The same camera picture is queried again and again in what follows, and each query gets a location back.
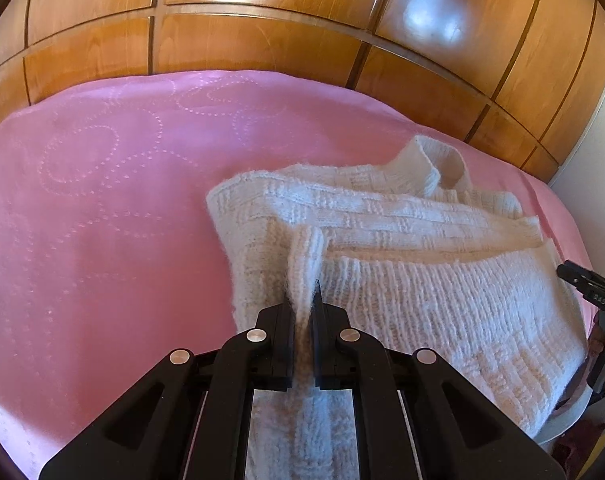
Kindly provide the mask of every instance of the white wall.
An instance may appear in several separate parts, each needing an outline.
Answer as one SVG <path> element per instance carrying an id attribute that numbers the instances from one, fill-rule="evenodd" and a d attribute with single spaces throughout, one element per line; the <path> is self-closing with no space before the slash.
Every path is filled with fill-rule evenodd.
<path id="1" fill-rule="evenodd" d="M 594 270 L 605 276 L 605 92 L 551 188 L 575 218 Z"/>

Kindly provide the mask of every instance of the fabric fold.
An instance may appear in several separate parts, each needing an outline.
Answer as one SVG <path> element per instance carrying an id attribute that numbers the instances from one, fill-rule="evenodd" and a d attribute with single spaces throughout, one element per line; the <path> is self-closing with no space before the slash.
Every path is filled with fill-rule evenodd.
<path id="1" fill-rule="evenodd" d="M 282 300 L 296 318 L 294 388 L 257 392 L 248 478 L 353 478 L 348 392 L 313 383 L 311 298 L 345 308 L 388 348 L 434 348 L 534 435 L 585 357 L 557 251 L 505 192 L 473 188 L 454 148 L 415 137 L 385 166 L 253 171 L 208 208 L 233 277 L 239 331 Z"/>

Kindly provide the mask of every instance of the silver screw head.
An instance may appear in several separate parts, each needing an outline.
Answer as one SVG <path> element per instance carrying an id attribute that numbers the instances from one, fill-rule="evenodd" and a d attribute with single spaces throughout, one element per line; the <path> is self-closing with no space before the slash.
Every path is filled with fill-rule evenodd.
<path id="1" fill-rule="evenodd" d="M 252 343 L 260 343 L 266 339 L 266 332 L 260 328 L 253 328 L 247 332 L 247 339 Z"/>
<path id="2" fill-rule="evenodd" d="M 183 365 L 189 361 L 189 352 L 186 350 L 174 350 L 169 355 L 169 360 L 175 365 Z"/>
<path id="3" fill-rule="evenodd" d="M 432 365 L 436 362 L 436 352 L 428 348 L 423 348 L 416 354 L 416 359 L 423 365 Z"/>
<path id="4" fill-rule="evenodd" d="M 340 338 L 348 342 L 358 341 L 360 339 L 360 332 L 354 328 L 346 328 L 340 332 Z"/>

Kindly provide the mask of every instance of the pink blanket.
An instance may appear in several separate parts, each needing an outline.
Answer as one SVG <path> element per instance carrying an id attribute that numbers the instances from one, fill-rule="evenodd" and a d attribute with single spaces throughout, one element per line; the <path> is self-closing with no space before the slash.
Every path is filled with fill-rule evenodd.
<path id="1" fill-rule="evenodd" d="M 473 183 L 507 189 L 561 255 L 589 265 L 535 178 L 357 92 L 267 72 L 91 82 L 0 125 L 0 441 L 44 463 L 171 349 L 234 333 L 228 265 L 204 206 L 240 171 L 387 162 L 417 133 Z M 587 330 L 594 312 L 585 305 Z"/>

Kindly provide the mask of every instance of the white knitted sweater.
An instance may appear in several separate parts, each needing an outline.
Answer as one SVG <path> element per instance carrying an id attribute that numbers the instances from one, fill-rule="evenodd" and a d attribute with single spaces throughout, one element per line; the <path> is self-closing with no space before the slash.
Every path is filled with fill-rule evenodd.
<path id="1" fill-rule="evenodd" d="M 351 395 L 313 383 L 315 280 L 352 326 L 387 348 L 436 349 L 529 435 L 585 357 L 579 304 L 537 218 L 511 193 L 474 189 L 447 144 L 417 136 L 379 167 L 252 171 L 207 203 L 230 259 L 237 329 L 285 286 L 296 315 L 294 388 L 256 393 L 249 479 L 357 475 Z"/>

